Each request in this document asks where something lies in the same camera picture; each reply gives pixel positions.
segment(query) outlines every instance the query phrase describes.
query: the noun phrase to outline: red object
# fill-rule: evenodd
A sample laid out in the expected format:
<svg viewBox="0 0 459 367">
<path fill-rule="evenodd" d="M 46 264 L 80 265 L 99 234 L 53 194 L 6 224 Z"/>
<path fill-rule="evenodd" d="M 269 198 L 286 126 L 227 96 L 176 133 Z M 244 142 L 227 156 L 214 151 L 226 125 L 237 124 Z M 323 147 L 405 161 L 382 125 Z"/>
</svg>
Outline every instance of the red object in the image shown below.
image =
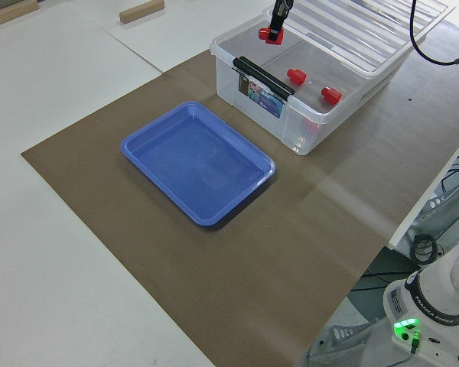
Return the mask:
<svg viewBox="0 0 459 367">
<path fill-rule="evenodd" d="M 289 79 L 291 79 L 291 81 L 298 86 L 300 86 L 306 80 L 306 74 L 299 69 L 289 69 L 288 76 Z"/>
<path fill-rule="evenodd" d="M 342 93 L 338 92 L 335 88 L 324 87 L 321 90 L 321 95 L 331 105 L 336 105 L 342 98 Z"/>
<path fill-rule="evenodd" d="M 281 44 L 282 40 L 284 39 L 284 28 L 282 28 L 281 31 L 278 33 L 277 40 L 275 41 L 269 40 L 269 34 L 270 34 L 270 27 L 260 28 L 259 38 L 261 40 L 265 40 L 267 44 Z"/>
</svg>

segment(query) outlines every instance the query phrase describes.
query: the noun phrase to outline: plastic lid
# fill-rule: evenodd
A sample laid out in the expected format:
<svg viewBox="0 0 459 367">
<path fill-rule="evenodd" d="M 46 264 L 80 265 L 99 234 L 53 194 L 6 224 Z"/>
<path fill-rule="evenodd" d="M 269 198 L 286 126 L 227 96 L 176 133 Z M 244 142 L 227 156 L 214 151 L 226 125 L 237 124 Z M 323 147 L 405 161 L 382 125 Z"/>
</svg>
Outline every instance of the plastic lid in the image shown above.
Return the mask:
<svg viewBox="0 0 459 367">
<path fill-rule="evenodd" d="M 295 0 L 285 27 L 365 76 L 381 73 L 411 47 L 409 0 Z M 414 32 L 422 37 L 452 10 L 417 2 Z M 272 8 L 265 11 L 272 17 Z"/>
</svg>

